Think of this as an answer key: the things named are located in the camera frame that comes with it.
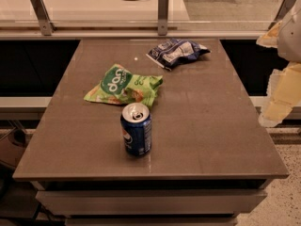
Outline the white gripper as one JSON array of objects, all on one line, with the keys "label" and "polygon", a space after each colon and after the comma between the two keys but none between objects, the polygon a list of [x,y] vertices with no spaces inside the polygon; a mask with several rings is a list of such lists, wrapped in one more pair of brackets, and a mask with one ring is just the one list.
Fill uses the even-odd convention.
[{"label": "white gripper", "polygon": [[261,35],[256,44],[277,48],[278,55],[292,61],[282,71],[273,69],[259,116],[263,127],[275,127],[301,102],[301,0],[297,0],[282,21]]}]

